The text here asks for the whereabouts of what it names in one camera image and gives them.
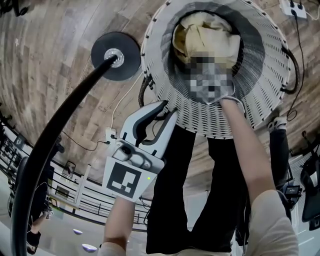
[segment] white wicker laundry basket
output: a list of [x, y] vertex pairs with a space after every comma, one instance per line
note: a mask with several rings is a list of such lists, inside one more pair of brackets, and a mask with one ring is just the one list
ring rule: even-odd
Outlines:
[[[277, 107], [284, 93], [296, 91], [300, 80], [297, 61], [278, 26], [256, 4], [248, 0], [168, 0], [149, 24], [141, 47], [144, 82], [139, 103], [149, 85], [157, 99], [167, 100], [165, 112], [178, 108], [177, 124], [209, 138], [230, 139], [232, 133], [219, 103], [194, 100], [183, 74], [174, 61], [173, 31], [180, 20], [194, 12], [214, 13], [241, 37], [239, 55], [232, 69], [235, 97], [241, 100], [253, 128]], [[290, 58], [296, 70], [294, 89], [287, 89]]]

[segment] ceiling light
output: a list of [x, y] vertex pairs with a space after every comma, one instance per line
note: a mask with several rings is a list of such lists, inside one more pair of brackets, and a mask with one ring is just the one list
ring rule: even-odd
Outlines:
[[80, 231], [78, 229], [74, 229], [73, 232], [78, 236], [82, 235], [82, 231]]
[[82, 247], [87, 253], [94, 253], [97, 250], [97, 247], [94, 247], [94, 246], [92, 246], [90, 244], [86, 244], [86, 243], [83, 243]]

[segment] beige sleeve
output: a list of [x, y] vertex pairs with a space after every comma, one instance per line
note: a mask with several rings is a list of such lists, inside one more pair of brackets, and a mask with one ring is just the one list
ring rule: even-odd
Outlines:
[[298, 239], [278, 192], [260, 194], [251, 207], [246, 256], [298, 256]]
[[116, 243], [104, 242], [99, 249], [98, 256], [126, 256], [126, 251]]

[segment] wooden floor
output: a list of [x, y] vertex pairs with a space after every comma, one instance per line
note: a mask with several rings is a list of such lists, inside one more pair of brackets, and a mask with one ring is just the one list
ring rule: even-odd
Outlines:
[[[93, 70], [90, 54], [96, 39], [107, 32], [123, 31], [141, 44], [152, 15], [163, 2], [33, 0], [25, 16], [15, 17], [13, 12], [3, 15], [0, 18], [1, 110], [13, 116], [12, 125], [16, 124], [17, 131], [34, 144], [54, 112]], [[302, 2], [313, 16], [317, 16], [316, 4]], [[278, 24], [302, 67], [295, 20], [282, 14], [278, 0], [257, 0], [256, 3]], [[303, 130], [312, 132], [320, 126], [320, 22], [310, 18], [299, 20], [299, 30], [305, 79], [296, 102], [297, 117], [288, 124], [290, 148], [299, 146]], [[138, 93], [142, 82], [139, 73], [125, 82], [102, 78], [74, 112], [64, 131], [82, 146], [94, 149], [97, 141], [105, 140], [105, 128], [111, 125], [113, 110], [137, 78], [137, 84], [115, 112], [113, 126], [119, 131], [125, 118], [139, 107]], [[281, 114], [288, 111], [293, 98], [294, 95], [284, 98]], [[258, 134], [268, 148], [268, 133], [260, 129]], [[96, 151], [87, 151], [64, 134], [62, 145], [66, 152], [57, 156], [59, 161], [76, 163], [76, 171], [80, 173], [84, 173], [87, 164], [92, 164], [89, 176], [102, 180], [106, 145], [100, 143]], [[188, 194], [210, 186], [214, 162], [208, 156], [207, 148], [206, 140], [197, 137], [185, 183]]]

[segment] person's leg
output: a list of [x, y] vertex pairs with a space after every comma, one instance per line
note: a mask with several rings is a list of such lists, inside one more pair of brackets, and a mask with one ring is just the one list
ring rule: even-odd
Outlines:
[[158, 174], [147, 217], [146, 253], [174, 254], [188, 247], [189, 231], [183, 197], [196, 134], [175, 126]]
[[243, 219], [247, 186], [233, 139], [208, 139], [214, 160], [212, 184], [206, 205], [191, 232], [191, 245], [210, 252], [231, 252], [238, 219]]
[[289, 146], [286, 124], [285, 117], [276, 117], [273, 123], [268, 125], [272, 176], [275, 187], [278, 190], [282, 188], [288, 179]]

